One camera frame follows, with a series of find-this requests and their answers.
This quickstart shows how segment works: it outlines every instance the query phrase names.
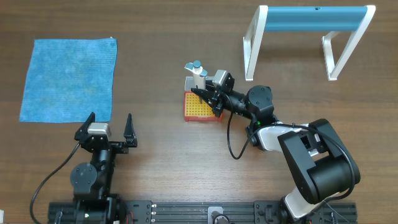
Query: bottle with blue cap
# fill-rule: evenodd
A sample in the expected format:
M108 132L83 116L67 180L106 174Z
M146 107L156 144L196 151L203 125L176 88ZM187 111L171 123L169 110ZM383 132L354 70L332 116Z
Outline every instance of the bottle with blue cap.
M200 61L189 62L185 65L185 69L192 72L193 82L196 88L205 90L206 89L206 76L207 71L203 69Z

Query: white rack leg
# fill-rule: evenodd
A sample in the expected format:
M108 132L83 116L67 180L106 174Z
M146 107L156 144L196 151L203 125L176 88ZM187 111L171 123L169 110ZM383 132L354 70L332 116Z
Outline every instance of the white rack leg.
M266 28L268 6L259 6L254 13L248 31L243 37L244 77L253 81L262 35Z
M376 7L375 6L366 6L366 7L368 8L368 10L366 11L363 20L359 24L358 29L351 33L347 45L344 48L344 51L341 54L336 65L333 59L333 52L331 50L331 39L334 38L338 34L338 32L332 31L326 36L322 37L323 52L325 54L326 70L328 73L329 81L337 80L337 76L343 69L351 53L353 53L353 50L355 49L359 40L361 40L361 37L365 33L366 28L368 28L368 25L373 18Z

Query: black cable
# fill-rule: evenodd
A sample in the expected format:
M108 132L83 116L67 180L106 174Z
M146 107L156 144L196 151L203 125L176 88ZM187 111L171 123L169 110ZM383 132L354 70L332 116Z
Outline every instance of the black cable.
M30 217L32 218L33 222L36 224L40 224L39 221L37 221L37 219L35 218L35 215L33 214L33 204L35 203L35 199L37 194L39 193L40 189L43 187L43 185L46 183L46 181L49 180L49 178L51 176L53 176L56 172L58 172L69 160L70 158L72 158L72 156L74 155L74 153L77 151L77 149L79 148L80 144L78 143L75 148L73 149L73 151L70 153L70 155L67 157L67 159L65 159L65 161L58 166L58 168L56 168L53 172L51 172L50 175L48 175L43 181L42 183L39 185L39 187L37 188L35 194L33 194L32 200L30 201Z
M227 130L226 130L226 137L227 137L227 143L228 143L229 153L231 154L232 158L234 158L234 159L236 159L236 160L240 159L240 158L242 157L244 151L246 150L246 146L248 145L250 139L253 138L254 135L255 135L260 129L262 129L262 128L271 127L271 126L281 126L281 127L286 127L286 128L302 128L302 129L306 129L307 131L310 131L310 132L312 132L312 133L314 133L314 134L318 134L319 136L323 137L324 139L329 140L333 145L335 145L335 146L341 151L341 153L343 154L343 157L344 157L345 161L348 163L349 171L350 171L350 174L351 174L351 185L350 185L349 189L348 189L344 194L342 194L342 195L334 196L334 197L330 197L330 198L324 199L324 202L329 202L329 201L331 201L331 200L341 200L341 199L344 199L344 198L346 198L347 196L349 196L349 195L351 194L351 192L354 190L354 186L355 186L355 174L354 174L353 165L352 165L352 163L351 163L351 160L350 160L349 157L347 156L347 153L345 153L345 151L343 150L343 148L342 148L334 139L332 139L332 138L329 137L328 135L324 134L323 132L321 132L321 131L319 131L319 130L317 130L317 129L315 129L315 128L310 128L310 127L302 126L302 125L278 124L278 123L274 123L274 124L267 125L267 126L262 126L261 128L258 128L257 130L255 130L255 131L250 135L250 137L248 137L248 140L246 140L246 142L245 142L245 144L244 144L244 146L243 146L243 148L242 148L241 153L239 154L238 157L236 157L236 156L233 154L233 152L232 152L231 143L230 143L230 141L229 141L229 127L230 127L230 125L231 125L232 115L234 114L234 108L233 108L232 101L231 101L231 99L229 98L229 96L228 96L227 94L224 94L224 96L228 99L229 104L231 105L231 115L229 116L229 120L228 120L228 125L227 125Z

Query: blue cap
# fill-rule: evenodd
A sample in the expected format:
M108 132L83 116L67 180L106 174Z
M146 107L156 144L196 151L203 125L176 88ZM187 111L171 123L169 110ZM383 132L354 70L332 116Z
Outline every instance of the blue cap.
M201 65L201 63L200 63L199 60L195 60L195 61L193 62L193 67L194 67L194 68L200 68L200 65Z

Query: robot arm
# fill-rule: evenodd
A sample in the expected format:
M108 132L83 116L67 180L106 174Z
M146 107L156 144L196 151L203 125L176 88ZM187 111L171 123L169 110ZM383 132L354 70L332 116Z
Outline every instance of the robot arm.
M246 132L253 146L284 154L296 184L296 188L281 200L280 216L287 223L297 221L327 198L349 189L352 173L354 183L359 183L358 166L327 120L319 119L296 127L283 124L273 114L268 86L254 86L246 95L233 91L233 86L231 74L218 70L213 81L207 81L206 90L192 88L192 92L207 102L216 116L227 109L250 119ZM312 159L326 152L327 156L317 161Z

